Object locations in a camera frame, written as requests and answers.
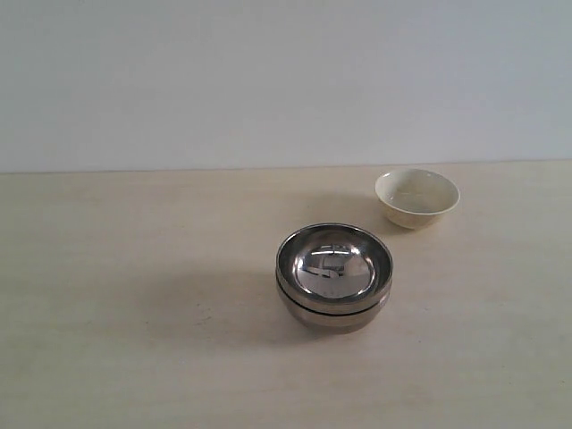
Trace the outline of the ribbed steel bowl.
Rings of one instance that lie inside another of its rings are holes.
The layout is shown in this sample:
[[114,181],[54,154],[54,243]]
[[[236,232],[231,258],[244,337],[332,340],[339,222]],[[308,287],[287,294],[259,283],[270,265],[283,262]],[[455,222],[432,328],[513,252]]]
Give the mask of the ribbed steel bowl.
[[371,232],[345,223],[317,223],[287,237],[275,272],[285,293],[303,307],[328,314],[365,310],[392,282],[393,260]]

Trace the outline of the smooth steel bowl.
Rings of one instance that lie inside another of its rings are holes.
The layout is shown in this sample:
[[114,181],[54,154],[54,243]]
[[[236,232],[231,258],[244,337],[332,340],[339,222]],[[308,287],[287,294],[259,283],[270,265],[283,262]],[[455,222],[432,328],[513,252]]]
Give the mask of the smooth steel bowl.
[[275,279],[275,281],[278,295],[290,315],[310,330],[325,333],[355,332],[370,324],[388,302],[392,287],[392,282],[389,282],[384,288],[380,300],[365,310],[335,315],[316,312],[312,309],[301,306],[285,293],[281,282],[278,279]]

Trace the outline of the white ceramic bowl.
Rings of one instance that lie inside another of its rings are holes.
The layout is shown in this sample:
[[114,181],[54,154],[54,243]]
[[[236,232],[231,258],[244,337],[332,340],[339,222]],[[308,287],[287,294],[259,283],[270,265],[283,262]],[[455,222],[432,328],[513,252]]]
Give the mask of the white ceramic bowl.
[[374,191],[385,217],[413,231],[439,222],[460,201],[459,189],[453,181],[418,168],[384,172],[376,179]]

